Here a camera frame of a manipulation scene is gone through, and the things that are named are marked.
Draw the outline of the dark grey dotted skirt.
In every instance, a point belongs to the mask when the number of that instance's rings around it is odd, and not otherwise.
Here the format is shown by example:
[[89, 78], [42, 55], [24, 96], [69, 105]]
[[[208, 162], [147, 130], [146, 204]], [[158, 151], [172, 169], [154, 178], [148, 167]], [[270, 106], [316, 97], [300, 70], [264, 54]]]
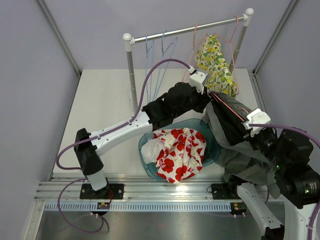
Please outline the dark grey dotted skirt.
[[209, 149], [206, 147], [201, 162], [202, 162], [202, 164], [204, 164], [204, 163], [207, 163], [207, 162], [210, 161], [210, 160], [211, 160], [210, 151], [209, 151]]

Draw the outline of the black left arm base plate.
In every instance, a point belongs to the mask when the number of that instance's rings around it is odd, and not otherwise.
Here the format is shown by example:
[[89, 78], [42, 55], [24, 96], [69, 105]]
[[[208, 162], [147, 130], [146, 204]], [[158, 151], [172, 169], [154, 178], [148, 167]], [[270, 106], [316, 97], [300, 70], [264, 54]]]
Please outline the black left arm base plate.
[[81, 186], [79, 198], [82, 200], [122, 200], [124, 197], [124, 184], [109, 183], [106, 187], [95, 191], [91, 184]]

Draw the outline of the blue wire hanger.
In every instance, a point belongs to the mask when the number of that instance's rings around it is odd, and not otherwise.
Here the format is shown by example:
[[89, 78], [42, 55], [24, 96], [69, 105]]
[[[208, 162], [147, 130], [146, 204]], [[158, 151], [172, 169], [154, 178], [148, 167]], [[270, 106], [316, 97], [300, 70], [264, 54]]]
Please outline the blue wire hanger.
[[[161, 57], [162, 60], [164, 59], [170, 59], [173, 57], [177, 42], [178, 42], [178, 37], [175, 37], [173, 41], [171, 41], [169, 44], [165, 44], [164, 38], [165, 38], [165, 33], [167, 33], [167, 30], [165, 30], [161, 36]], [[153, 94], [152, 100], [156, 100], [160, 87], [163, 83], [166, 71], [168, 69], [169, 62], [165, 62], [159, 66], [158, 69], [158, 74], [157, 74], [157, 79], [156, 79], [156, 84], [155, 84], [155, 90]]]
[[[149, 70], [154, 65], [154, 49], [155, 49], [155, 41], [148, 39], [145, 40], [145, 75], [147, 76], [149, 73]], [[146, 95], [147, 95], [147, 102], [149, 103], [151, 101], [151, 93], [152, 93], [152, 75], [150, 75], [148, 82], [146, 84]]]

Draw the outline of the red poppy print skirt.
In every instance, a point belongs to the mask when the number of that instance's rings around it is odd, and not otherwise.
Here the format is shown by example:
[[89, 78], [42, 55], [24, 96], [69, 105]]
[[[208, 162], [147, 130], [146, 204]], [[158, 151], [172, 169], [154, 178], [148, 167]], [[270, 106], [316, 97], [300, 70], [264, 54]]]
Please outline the red poppy print skirt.
[[205, 136], [190, 128], [162, 129], [153, 132], [159, 141], [156, 175], [171, 184], [194, 177], [203, 168], [207, 142]]

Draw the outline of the pink hanger with grey skirt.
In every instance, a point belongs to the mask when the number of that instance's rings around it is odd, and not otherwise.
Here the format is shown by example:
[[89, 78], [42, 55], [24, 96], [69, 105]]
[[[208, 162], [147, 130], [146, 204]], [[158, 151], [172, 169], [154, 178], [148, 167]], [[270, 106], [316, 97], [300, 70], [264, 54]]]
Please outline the pink hanger with grey skirt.
[[246, 119], [241, 113], [236, 110], [235, 106], [232, 106], [234, 103], [238, 103], [234, 98], [229, 96], [228, 94], [212, 91], [208, 94], [212, 97], [217, 105], [220, 106], [221, 110], [228, 116], [233, 122], [243, 124]]

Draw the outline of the teal plastic basin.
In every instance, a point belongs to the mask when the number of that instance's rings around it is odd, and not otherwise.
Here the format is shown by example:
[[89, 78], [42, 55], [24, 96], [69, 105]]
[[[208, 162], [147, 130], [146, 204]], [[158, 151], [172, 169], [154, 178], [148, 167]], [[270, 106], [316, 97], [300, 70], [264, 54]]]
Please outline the teal plastic basin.
[[[210, 151], [211, 160], [202, 164], [203, 167], [214, 163], [218, 159], [218, 157], [220, 155], [221, 147], [217, 143], [208, 124], [206, 124], [204, 121], [202, 121], [200, 119], [193, 118], [193, 119], [188, 119], [188, 120], [184, 120], [184, 121], [181, 121], [178, 123], [171, 124], [171, 125], [165, 127], [163, 130], [182, 129], [182, 128], [193, 129], [193, 130], [196, 130], [204, 135], [205, 140], [206, 140], [206, 147]], [[155, 163], [146, 164], [143, 161], [143, 157], [141, 154], [142, 146], [144, 144], [146, 144], [149, 140], [153, 139], [153, 136], [154, 136], [153, 132], [147, 133], [147, 134], [143, 135], [139, 141], [138, 149], [139, 149], [141, 163], [142, 163], [142, 166], [143, 166], [145, 172], [147, 173], [147, 175], [149, 177], [151, 177], [152, 179], [157, 180], [157, 181], [165, 182], [166, 180], [157, 176], [157, 168], [155, 166]]]

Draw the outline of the pink hanger with poppy skirt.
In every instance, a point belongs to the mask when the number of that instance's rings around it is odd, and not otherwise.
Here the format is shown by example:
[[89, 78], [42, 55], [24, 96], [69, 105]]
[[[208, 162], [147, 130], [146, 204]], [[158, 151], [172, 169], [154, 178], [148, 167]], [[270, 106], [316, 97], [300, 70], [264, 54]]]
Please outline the pink hanger with poppy skirt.
[[205, 41], [205, 39], [207, 38], [208, 34], [205, 33], [202, 38], [198, 39], [197, 40], [197, 29], [199, 27], [199, 23], [197, 23], [195, 25], [195, 29], [193, 31], [193, 38], [192, 38], [192, 51], [191, 51], [191, 54], [189, 56], [189, 59], [188, 59], [188, 65], [191, 65], [192, 67], [194, 66], [195, 64], [195, 53], [196, 53], [196, 50], [199, 49], [200, 45]]

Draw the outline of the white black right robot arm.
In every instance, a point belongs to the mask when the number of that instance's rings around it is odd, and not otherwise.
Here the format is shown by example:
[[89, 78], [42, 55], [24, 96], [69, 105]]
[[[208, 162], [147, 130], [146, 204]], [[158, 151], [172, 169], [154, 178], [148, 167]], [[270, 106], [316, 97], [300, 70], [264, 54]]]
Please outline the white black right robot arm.
[[236, 194], [257, 223], [261, 239], [316, 239], [320, 175], [309, 165], [309, 160], [313, 145], [319, 145], [319, 141], [295, 127], [262, 124], [259, 133], [249, 142], [271, 163], [285, 209], [285, 222], [282, 223], [259, 197], [253, 183], [235, 181]]

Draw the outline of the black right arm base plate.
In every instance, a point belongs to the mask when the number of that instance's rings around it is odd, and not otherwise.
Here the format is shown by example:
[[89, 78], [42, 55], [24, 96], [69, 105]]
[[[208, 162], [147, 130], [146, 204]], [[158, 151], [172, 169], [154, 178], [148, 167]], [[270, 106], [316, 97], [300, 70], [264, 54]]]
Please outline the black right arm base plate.
[[212, 195], [214, 200], [240, 200], [236, 188], [227, 183], [212, 183], [206, 191]]

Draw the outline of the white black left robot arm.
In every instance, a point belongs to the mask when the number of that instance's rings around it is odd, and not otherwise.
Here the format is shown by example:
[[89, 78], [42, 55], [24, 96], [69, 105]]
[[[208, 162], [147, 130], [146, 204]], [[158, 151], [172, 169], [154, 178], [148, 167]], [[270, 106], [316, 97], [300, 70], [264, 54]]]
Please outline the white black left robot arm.
[[96, 132], [88, 132], [85, 128], [78, 130], [75, 136], [76, 146], [73, 149], [81, 171], [89, 181], [92, 195], [102, 197], [110, 189], [103, 172], [102, 155], [138, 135], [172, 124], [174, 119], [184, 113], [202, 113], [209, 101], [205, 86], [178, 82], [128, 120]]

